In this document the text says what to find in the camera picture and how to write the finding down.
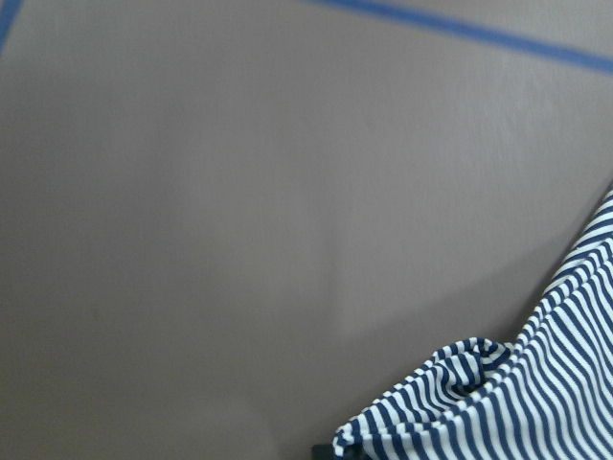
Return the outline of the striped polo shirt white collar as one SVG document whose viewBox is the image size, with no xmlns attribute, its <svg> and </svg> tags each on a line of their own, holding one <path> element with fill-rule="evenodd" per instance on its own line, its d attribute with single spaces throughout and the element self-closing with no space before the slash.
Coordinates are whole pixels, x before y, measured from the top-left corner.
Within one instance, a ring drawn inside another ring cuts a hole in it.
<svg viewBox="0 0 613 460">
<path fill-rule="evenodd" d="M 337 459 L 608 459 L 612 198 L 606 195 L 513 342 L 472 337 L 336 431 Z"/>
</svg>

